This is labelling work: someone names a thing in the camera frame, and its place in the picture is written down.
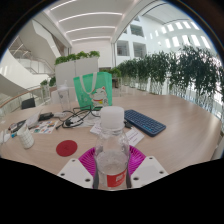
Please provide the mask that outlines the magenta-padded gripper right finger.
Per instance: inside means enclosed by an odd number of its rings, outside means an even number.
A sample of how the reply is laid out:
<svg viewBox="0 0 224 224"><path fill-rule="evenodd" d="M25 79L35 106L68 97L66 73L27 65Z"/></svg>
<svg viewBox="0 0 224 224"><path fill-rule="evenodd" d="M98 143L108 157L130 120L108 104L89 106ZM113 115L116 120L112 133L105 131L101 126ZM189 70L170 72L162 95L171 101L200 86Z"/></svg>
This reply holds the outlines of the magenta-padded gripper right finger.
<svg viewBox="0 0 224 224"><path fill-rule="evenodd" d="M128 188L140 188L167 176L167 171L154 156L145 156L131 146L126 183Z"/></svg>

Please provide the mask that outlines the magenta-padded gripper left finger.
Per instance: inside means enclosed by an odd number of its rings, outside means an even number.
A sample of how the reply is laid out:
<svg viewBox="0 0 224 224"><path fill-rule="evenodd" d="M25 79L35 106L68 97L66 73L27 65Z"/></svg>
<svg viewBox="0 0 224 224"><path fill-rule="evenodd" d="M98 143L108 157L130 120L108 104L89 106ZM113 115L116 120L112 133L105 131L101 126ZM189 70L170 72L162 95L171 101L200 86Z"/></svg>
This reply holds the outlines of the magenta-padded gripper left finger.
<svg viewBox="0 0 224 224"><path fill-rule="evenodd" d="M96 171L95 148L87 150L78 159L70 159L58 176L84 188L97 189L99 178Z"/></svg>

